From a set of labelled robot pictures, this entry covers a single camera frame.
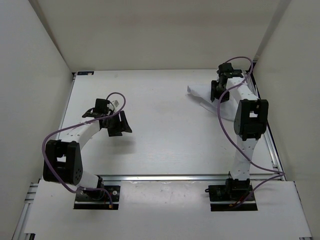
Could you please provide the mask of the white skirt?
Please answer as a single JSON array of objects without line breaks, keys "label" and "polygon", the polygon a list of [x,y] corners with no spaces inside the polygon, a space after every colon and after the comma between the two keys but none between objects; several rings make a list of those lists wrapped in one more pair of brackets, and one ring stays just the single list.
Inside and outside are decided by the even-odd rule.
[{"label": "white skirt", "polygon": [[[218,114],[218,100],[211,102],[211,90],[209,84],[191,84],[187,86],[187,93],[200,98],[200,105],[206,110]],[[226,102],[220,104],[220,117],[222,119],[233,121],[236,116],[238,103],[231,96]]]}]

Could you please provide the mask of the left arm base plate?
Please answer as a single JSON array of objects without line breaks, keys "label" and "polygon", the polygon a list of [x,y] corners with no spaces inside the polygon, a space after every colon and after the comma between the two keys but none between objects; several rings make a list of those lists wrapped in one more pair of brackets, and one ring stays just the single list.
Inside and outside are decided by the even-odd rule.
[{"label": "left arm base plate", "polygon": [[120,185],[105,185],[104,188],[111,196],[112,205],[110,205],[109,196],[100,191],[99,194],[94,193],[77,193],[74,199],[74,210],[118,210],[121,193]]}]

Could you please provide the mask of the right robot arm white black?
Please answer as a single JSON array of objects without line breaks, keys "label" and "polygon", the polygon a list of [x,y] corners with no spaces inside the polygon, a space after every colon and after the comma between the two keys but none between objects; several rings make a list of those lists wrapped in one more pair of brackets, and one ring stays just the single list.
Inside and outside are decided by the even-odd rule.
[{"label": "right robot arm white black", "polygon": [[226,103],[232,96],[238,103],[233,122],[237,139],[233,165],[224,185],[208,187],[210,200],[213,202],[239,200],[252,190],[251,161],[256,144],[267,129],[268,101],[259,99],[241,81],[240,73],[235,77],[224,73],[211,82],[211,101],[221,100],[221,103]]}]

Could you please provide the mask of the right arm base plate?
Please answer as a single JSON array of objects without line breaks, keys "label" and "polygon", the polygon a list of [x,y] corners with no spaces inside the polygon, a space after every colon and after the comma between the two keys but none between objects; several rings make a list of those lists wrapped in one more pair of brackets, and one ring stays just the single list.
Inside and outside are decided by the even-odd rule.
[{"label": "right arm base plate", "polygon": [[258,210],[254,194],[241,203],[252,190],[251,184],[248,189],[241,190],[227,190],[226,185],[209,185],[204,192],[209,196],[211,212],[252,212]]}]

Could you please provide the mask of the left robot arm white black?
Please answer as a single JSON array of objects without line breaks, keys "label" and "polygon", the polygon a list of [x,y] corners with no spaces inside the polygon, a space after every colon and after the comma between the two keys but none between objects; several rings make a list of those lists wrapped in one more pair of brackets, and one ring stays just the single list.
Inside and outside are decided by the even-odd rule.
[{"label": "left robot arm white black", "polygon": [[125,112],[91,123],[83,122],[58,140],[49,140],[45,144],[47,159],[66,184],[83,189],[83,193],[93,200],[103,198],[105,188],[102,177],[91,174],[83,169],[81,150],[85,144],[100,130],[107,129],[109,137],[119,137],[125,133],[131,133]]}]

